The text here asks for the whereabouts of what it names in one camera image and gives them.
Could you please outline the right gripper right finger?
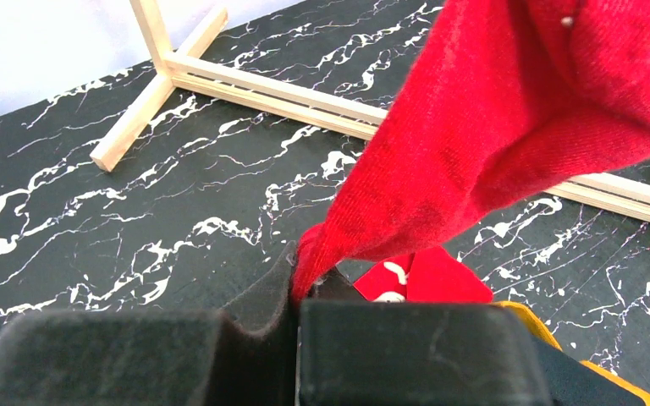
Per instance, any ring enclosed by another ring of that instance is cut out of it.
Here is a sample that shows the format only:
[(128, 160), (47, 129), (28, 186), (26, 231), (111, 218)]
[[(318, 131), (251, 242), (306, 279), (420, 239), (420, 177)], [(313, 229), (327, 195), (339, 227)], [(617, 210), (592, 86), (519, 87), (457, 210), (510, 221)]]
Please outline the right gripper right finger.
[(494, 304), (366, 301), (338, 272), (300, 307), (303, 405), (550, 405), (531, 334)]

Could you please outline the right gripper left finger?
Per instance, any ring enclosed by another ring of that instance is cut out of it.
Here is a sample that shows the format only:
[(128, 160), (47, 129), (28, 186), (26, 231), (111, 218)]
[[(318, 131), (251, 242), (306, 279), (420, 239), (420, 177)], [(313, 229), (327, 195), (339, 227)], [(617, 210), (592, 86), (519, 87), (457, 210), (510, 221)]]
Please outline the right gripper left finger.
[(295, 244), (215, 310), (49, 310), (0, 337), (0, 405), (291, 405)]

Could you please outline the red sock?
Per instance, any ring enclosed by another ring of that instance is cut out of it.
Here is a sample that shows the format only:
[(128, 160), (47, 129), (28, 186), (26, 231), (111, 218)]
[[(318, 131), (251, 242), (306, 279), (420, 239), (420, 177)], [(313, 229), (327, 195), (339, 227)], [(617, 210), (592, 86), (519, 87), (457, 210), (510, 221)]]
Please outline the red sock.
[(354, 283), (373, 302), (489, 303), (490, 288), (442, 247), (378, 262)]
[(650, 1), (448, 1), (292, 297), (344, 259), (444, 243), (576, 175), (650, 157)]

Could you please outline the black sock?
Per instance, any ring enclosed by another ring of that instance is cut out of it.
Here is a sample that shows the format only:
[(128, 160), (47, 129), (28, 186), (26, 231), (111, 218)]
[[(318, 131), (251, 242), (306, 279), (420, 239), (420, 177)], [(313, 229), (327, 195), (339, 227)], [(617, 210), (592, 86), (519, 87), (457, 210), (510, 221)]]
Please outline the black sock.
[(542, 339), (535, 337), (533, 342), (555, 405), (645, 405), (637, 395), (587, 368)]

